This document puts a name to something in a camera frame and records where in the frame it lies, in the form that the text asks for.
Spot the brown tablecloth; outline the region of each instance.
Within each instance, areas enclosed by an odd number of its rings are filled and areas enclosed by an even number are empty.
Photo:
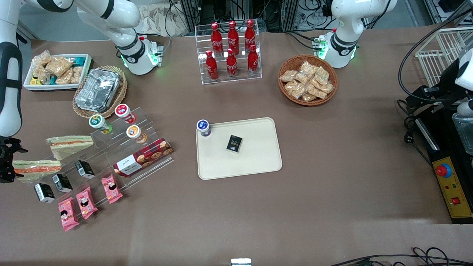
[[[367,30],[356,57],[338,69],[327,104],[298,106],[279,91],[277,73],[308,50],[284,34],[262,34],[263,78],[202,86],[193,37],[175,38],[163,66],[130,74],[109,41],[34,41],[33,54],[88,53],[116,65],[129,81],[125,99],[141,106],[175,161],[128,190],[76,230],[63,232],[58,210],[33,188],[0,186],[0,261],[13,265],[329,265],[372,254],[438,246],[473,260],[473,225],[451,225],[436,178],[403,142],[395,100],[401,59],[430,27]],[[410,60],[403,80],[425,81]],[[88,134],[72,110],[73,92],[22,91],[24,124],[16,136],[30,152],[50,154],[45,139]],[[283,167],[278,172],[203,181],[197,175],[195,123],[271,117]]]

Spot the wrapped sandwich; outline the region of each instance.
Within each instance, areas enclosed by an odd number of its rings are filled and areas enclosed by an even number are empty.
[[[92,146],[94,141],[90,136],[63,136],[49,138],[46,143],[51,147],[54,157],[60,161]]]
[[[13,160],[12,165],[15,173],[24,175],[17,178],[22,183],[31,183],[61,170],[61,162],[55,160]]]

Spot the woven bread basket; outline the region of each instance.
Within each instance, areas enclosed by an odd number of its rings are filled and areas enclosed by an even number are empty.
[[[88,110],[83,110],[83,109],[80,109],[80,108],[77,107],[76,97],[77,97],[77,94],[80,92],[80,90],[86,84],[87,78],[84,79],[84,81],[80,84],[79,88],[77,88],[76,93],[74,93],[74,98],[72,99],[72,107],[74,108],[74,111],[79,116],[85,117],[87,119],[89,119],[89,117],[91,117],[93,115],[96,115],[96,114],[100,114],[105,118],[110,117],[111,115],[114,114],[115,107],[117,107],[123,101],[123,99],[125,98],[125,95],[126,95],[126,87],[127,87],[128,83],[126,82],[125,73],[123,73],[123,71],[121,69],[119,69],[117,67],[114,67],[114,66],[102,66],[102,67],[99,67],[99,69],[117,72],[122,79],[120,80],[120,85],[117,89],[117,92],[115,94],[115,99],[113,100],[112,105],[110,106],[110,108],[108,110],[106,110],[103,113],[96,113],[96,112],[92,112],[92,111],[88,111]]]
[[[305,102],[303,100],[299,100],[299,99],[296,99],[294,97],[292,97],[288,91],[284,88],[284,85],[285,83],[282,82],[279,77],[282,76],[284,74],[284,72],[288,71],[288,70],[297,70],[299,71],[299,67],[302,65],[302,62],[304,61],[307,61],[309,62],[311,65],[314,65],[314,66],[322,66],[328,73],[329,73],[329,81],[332,83],[333,85],[333,91],[331,93],[328,94],[327,98],[325,99],[315,99],[313,101],[310,101],[310,102]],[[300,55],[296,55],[294,57],[291,57],[289,59],[287,59],[281,66],[281,68],[279,69],[279,74],[278,74],[278,84],[279,84],[279,89],[281,90],[281,92],[291,101],[297,103],[297,104],[300,104],[300,105],[304,105],[304,106],[317,106],[317,105],[321,105],[325,102],[327,102],[328,100],[330,100],[334,95],[335,95],[335,92],[337,91],[337,88],[338,88],[338,79],[337,79],[337,73],[335,73],[335,70],[333,69],[333,67],[325,62],[324,60],[314,56],[314,55],[309,55],[309,54],[300,54]]]

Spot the coca-cola bottle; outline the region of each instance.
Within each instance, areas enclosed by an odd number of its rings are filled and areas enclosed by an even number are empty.
[[[212,51],[207,50],[207,60],[205,60],[205,65],[207,66],[207,72],[209,72],[209,77],[211,81],[216,81],[219,79],[219,70],[217,69],[217,61],[212,57]]]
[[[238,32],[235,29],[237,25],[234,20],[231,20],[229,23],[230,30],[228,31],[228,46],[233,49],[235,54],[240,53],[240,48],[238,47]]]
[[[253,20],[249,19],[246,21],[246,31],[245,31],[245,53],[250,52],[250,46],[254,44],[254,29],[253,29]]]
[[[237,69],[237,59],[235,58],[234,52],[232,48],[229,48],[227,50],[228,52],[228,57],[227,57],[227,72],[228,72],[228,77],[230,79],[234,79],[238,75],[238,69]]]
[[[248,75],[256,76],[258,74],[258,54],[256,53],[256,45],[250,45],[250,53],[248,54]]]
[[[223,43],[222,43],[222,34],[219,32],[219,25],[214,22],[212,23],[212,35],[210,40],[212,41],[213,52],[215,57],[223,56]]]

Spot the blue yogurt bottle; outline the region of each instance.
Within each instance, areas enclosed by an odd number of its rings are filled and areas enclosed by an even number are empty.
[[[202,119],[197,122],[197,130],[201,133],[202,137],[208,137],[210,135],[210,124],[207,120]]]

